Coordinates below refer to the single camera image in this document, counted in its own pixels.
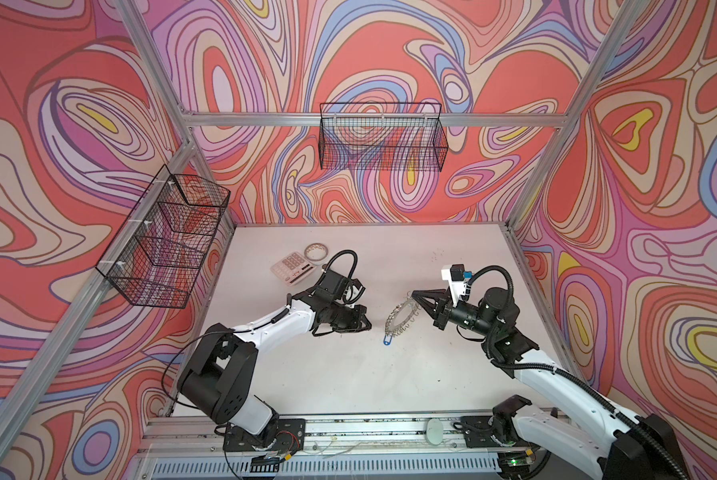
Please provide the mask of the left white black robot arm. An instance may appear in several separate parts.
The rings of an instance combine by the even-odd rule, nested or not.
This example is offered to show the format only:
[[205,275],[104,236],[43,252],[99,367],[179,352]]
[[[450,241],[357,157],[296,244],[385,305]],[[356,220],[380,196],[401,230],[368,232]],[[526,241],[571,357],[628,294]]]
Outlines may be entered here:
[[315,338],[358,334],[372,328],[359,303],[365,287],[354,277],[358,254],[344,249],[332,256],[312,287],[288,295],[284,307],[248,324],[216,323],[176,381],[178,394],[215,424],[240,428],[252,436],[276,430],[278,412],[250,394],[260,355],[304,334]]

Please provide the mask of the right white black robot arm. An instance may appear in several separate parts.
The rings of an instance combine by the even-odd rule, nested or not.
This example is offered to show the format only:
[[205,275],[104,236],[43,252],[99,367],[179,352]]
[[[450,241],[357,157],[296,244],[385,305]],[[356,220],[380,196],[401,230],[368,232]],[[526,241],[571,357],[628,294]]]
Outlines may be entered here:
[[672,427],[642,416],[560,367],[517,327],[520,309],[508,271],[476,272],[461,264],[442,269],[444,289],[414,290],[411,298],[438,329],[449,324],[480,336],[490,364],[530,387],[566,415],[560,420],[514,395],[491,410],[487,428],[500,445],[535,444],[592,479],[686,479],[689,474]]

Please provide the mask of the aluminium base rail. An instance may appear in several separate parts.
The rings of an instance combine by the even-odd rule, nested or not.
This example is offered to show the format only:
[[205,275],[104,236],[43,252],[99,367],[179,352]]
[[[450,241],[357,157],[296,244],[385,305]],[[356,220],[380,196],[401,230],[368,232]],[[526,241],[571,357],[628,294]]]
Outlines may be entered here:
[[[146,426],[126,479],[370,479],[391,476],[494,478],[504,467],[532,468],[543,448],[467,448],[451,424],[461,411],[318,414],[306,418],[304,447],[276,466],[255,466],[258,452],[222,451],[218,426],[196,416]],[[443,442],[424,437],[439,419]]]

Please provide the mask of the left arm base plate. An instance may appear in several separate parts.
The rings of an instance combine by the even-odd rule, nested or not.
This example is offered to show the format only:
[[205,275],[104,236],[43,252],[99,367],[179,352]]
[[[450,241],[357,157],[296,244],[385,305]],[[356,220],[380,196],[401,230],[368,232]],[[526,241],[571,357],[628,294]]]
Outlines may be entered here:
[[240,426],[230,425],[224,433],[222,451],[296,453],[304,447],[306,420],[304,418],[274,417],[258,434],[251,434]]

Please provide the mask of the metal disc key ring holder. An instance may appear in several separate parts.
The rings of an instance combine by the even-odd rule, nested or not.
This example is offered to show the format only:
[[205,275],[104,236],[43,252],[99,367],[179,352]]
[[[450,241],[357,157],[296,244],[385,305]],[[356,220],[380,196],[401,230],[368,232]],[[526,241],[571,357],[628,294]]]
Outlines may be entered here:
[[394,339],[404,334],[418,316],[418,311],[419,306],[411,298],[411,294],[408,294],[406,300],[396,305],[387,316],[384,323],[384,336],[391,335]]

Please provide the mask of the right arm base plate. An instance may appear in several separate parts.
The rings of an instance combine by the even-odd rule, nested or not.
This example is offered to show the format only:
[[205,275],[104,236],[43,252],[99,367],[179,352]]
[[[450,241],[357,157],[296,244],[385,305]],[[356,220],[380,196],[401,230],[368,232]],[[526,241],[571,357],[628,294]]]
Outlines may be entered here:
[[451,426],[463,436],[467,448],[537,448],[537,445],[517,438],[500,440],[492,431],[490,415],[462,416]]

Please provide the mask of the white oval puck on rail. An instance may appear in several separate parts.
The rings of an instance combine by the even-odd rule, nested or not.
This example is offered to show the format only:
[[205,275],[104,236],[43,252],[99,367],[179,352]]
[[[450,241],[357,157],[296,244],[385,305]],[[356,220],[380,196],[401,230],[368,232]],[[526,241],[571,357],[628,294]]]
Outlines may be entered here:
[[431,418],[426,422],[424,437],[428,444],[433,446],[441,445],[443,442],[443,434],[443,424],[439,419]]

